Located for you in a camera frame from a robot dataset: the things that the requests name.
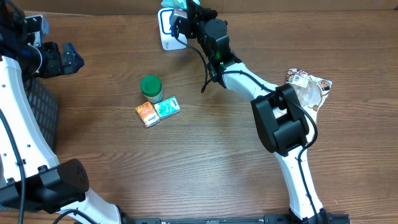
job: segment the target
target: brown wooden surface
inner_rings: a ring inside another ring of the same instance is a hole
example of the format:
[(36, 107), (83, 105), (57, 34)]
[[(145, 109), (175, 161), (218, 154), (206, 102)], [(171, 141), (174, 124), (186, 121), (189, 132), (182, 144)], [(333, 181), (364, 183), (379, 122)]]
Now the brown wooden surface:
[[(23, 10), (86, 15), (156, 14), (161, 0), (15, 0)], [(228, 12), (389, 10), (398, 0), (200, 0), (203, 7)]]
[[(260, 77), (283, 84), (298, 67), (333, 81), (309, 150), (318, 196), (352, 223), (398, 223), (398, 12), (223, 14), (231, 46)], [(78, 158), (91, 187), (132, 217), (287, 213), (275, 157), (251, 107), (211, 84), (192, 50), (165, 52), (156, 16), (52, 17), (50, 37), (71, 41), (86, 65), (46, 80), (61, 107), (57, 154)], [(182, 111), (146, 129), (134, 108), (156, 74)], [(1, 213), (15, 223), (17, 212)], [(55, 215), (25, 215), (52, 223)]]

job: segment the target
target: wooden tabletop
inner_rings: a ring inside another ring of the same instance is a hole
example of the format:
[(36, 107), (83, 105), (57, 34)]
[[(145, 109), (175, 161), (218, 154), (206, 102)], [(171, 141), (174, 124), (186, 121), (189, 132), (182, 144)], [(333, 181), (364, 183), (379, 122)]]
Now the wooden tabletop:
[[(232, 50), (263, 79), (289, 68), (333, 81), (308, 152), (328, 212), (352, 223), (398, 223), (398, 11), (222, 14)], [(156, 16), (51, 17), (46, 41), (70, 41), (86, 65), (46, 80), (61, 112), (57, 156), (81, 160), (90, 187), (131, 217), (248, 217), (287, 213), (277, 159), (252, 109), (212, 83), (192, 50), (162, 49)], [(198, 47), (195, 40), (190, 44)], [(157, 75), (181, 112), (146, 129), (139, 83)], [(16, 223), (17, 211), (0, 214)], [(26, 223), (55, 215), (26, 213)], [(71, 223), (67, 219), (62, 223)]]

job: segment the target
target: jar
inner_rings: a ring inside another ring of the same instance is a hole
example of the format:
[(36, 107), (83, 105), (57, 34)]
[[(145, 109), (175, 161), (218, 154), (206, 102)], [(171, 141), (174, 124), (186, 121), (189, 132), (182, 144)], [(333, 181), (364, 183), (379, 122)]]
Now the jar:
[(162, 82), (155, 75), (147, 75), (141, 80), (141, 92), (151, 103), (158, 103), (164, 98)]

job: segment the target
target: wall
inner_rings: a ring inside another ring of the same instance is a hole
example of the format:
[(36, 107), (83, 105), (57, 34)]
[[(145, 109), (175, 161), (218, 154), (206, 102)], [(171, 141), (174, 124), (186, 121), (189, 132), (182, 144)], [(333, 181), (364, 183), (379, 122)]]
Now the wall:
[[(155, 14), (160, 0), (14, 0), (23, 10), (68, 14)], [(339, 11), (394, 9), (398, 0), (202, 0), (218, 12)]]

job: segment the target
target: blue plastic wrapper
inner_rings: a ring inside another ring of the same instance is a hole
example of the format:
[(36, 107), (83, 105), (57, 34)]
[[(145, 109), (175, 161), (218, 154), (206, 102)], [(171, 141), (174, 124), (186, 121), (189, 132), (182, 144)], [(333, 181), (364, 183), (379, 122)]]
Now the blue plastic wrapper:
[[(196, 4), (200, 5), (199, 0), (193, 0)], [(163, 7), (171, 7), (174, 9), (187, 9), (187, 2), (186, 0), (163, 0), (162, 1)]]

